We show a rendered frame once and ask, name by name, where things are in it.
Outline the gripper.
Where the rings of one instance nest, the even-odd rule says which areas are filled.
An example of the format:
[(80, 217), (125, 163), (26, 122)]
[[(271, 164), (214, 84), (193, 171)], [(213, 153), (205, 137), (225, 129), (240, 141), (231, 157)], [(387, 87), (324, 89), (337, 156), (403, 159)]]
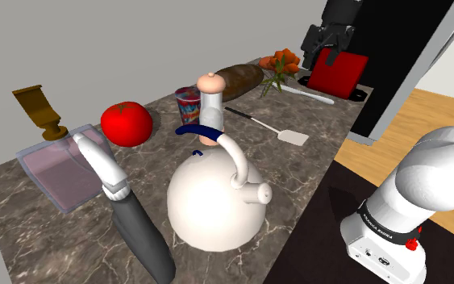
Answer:
[(326, 65), (333, 66), (337, 56), (348, 47), (351, 41), (355, 31), (352, 24), (362, 3), (363, 0), (327, 0), (321, 17), (321, 26), (311, 24), (302, 42), (304, 69), (314, 68), (319, 52), (323, 48), (326, 30), (329, 32), (327, 47), (330, 49)]

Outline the red appliance on black base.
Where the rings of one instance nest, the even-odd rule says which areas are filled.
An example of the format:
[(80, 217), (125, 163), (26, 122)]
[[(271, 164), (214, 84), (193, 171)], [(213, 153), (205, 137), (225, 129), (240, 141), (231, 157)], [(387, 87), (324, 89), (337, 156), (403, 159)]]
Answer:
[(357, 89), (369, 58), (350, 52), (340, 52), (332, 65), (327, 62), (335, 51), (323, 48), (309, 76), (302, 76), (298, 83), (311, 90), (333, 95), (354, 102), (363, 102), (367, 93)]

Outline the orange carrot bunch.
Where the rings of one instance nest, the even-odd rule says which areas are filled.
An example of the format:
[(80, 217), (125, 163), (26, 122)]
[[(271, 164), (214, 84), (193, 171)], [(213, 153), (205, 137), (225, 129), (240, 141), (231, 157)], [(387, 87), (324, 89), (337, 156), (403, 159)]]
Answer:
[(261, 82), (263, 90), (260, 96), (264, 97), (270, 88), (281, 93), (282, 86), (286, 85), (287, 78), (295, 79), (295, 74), (299, 71), (299, 62), (300, 59), (288, 48), (276, 51), (273, 56), (261, 58), (258, 65), (262, 69), (272, 70), (273, 75)]

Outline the white spoon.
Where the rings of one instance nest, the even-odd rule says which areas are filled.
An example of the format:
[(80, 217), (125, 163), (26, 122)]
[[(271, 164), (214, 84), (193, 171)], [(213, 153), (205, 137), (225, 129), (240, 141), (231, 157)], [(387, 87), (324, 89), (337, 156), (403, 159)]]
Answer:
[(316, 95), (316, 94), (309, 94), (309, 93), (306, 93), (306, 92), (301, 91), (301, 90), (297, 90), (297, 89), (289, 87), (289, 86), (281, 85), (281, 89), (285, 90), (285, 91), (288, 91), (290, 93), (293, 93), (293, 94), (300, 94), (300, 95), (306, 96), (308, 98), (313, 98), (314, 100), (317, 100), (319, 102), (323, 102), (323, 103), (326, 103), (326, 104), (329, 104), (329, 105), (333, 105), (335, 103), (332, 99), (324, 98), (324, 97)]

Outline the brown bread loaf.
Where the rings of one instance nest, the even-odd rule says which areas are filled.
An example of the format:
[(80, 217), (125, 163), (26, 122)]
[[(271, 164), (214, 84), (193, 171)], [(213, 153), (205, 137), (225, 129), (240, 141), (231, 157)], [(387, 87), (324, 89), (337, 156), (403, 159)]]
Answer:
[(234, 100), (256, 88), (264, 79), (258, 65), (239, 64), (220, 69), (216, 72), (225, 82), (223, 102)]

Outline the white and beige pepper mill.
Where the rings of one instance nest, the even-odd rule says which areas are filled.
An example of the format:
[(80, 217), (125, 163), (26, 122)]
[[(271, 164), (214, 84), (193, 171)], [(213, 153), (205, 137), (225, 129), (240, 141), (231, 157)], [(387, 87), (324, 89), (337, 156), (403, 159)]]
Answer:
[(224, 131), (222, 102), (225, 87), (225, 80), (216, 73), (204, 74), (198, 79), (197, 88), (201, 96), (200, 125)]

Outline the colourful printed cup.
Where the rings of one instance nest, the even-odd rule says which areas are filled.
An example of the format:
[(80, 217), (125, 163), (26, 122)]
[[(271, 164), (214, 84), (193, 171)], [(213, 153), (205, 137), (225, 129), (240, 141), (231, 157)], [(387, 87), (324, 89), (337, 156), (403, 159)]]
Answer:
[(182, 87), (175, 91), (181, 121), (186, 124), (199, 124), (201, 108), (200, 91), (196, 86)]

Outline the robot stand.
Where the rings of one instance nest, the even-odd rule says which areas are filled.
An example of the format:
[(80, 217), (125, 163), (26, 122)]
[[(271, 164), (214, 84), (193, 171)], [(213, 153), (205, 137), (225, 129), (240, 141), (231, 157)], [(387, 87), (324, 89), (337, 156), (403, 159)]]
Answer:
[[(388, 284), (347, 254), (340, 221), (377, 187), (333, 161), (263, 284)], [(424, 284), (454, 284), (454, 234), (422, 224)]]

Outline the red tomato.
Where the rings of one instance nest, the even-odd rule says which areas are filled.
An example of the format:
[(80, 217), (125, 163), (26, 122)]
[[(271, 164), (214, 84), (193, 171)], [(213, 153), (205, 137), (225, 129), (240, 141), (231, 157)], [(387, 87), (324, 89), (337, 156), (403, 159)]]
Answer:
[(149, 112), (137, 102), (120, 102), (107, 108), (100, 118), (106, 138), (120, 147), (135, 147), (152, 134)]

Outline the grey spray bottle white nozzle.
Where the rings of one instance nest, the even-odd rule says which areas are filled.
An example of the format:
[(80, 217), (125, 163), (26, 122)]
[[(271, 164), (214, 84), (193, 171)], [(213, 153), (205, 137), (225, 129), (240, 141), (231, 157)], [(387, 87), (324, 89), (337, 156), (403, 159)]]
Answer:
[(102, 190), (113, 208), (112, 220), (128, 248), (157, 284), (170, 284), (176, 275), (172, 254), (132, 191), (127, 174), (89, 137), (77, 133), (73, 140), (101, 180)]

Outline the pink perfume bottle brown cap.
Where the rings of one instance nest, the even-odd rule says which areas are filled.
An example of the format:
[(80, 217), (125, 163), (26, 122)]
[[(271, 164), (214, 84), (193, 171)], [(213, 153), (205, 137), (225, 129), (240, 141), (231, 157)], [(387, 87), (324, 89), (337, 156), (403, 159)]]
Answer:
[(63, 213), (73, 211), (101, 193), (102, 182), (81, 155), (73, 135), (87, 136), (112, 155), (107, 138), (90, 124), (72, 131), (61, 126), (60, 116), (52, 109), (40, 85), (14, 90), (12, 94), (31, 121), (44, 130), (43, 142), (16, 153), (28, 177)]

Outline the black door with grey frame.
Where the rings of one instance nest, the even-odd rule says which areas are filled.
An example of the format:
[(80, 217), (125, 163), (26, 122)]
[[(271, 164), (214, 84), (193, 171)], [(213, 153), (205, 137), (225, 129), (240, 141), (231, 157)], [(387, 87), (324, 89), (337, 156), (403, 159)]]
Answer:
[(348, 51), (369, 58), (373, 91), (347, 138), (371, 145), (454, 40), (454, 0), (364, 0), (355, 24)]

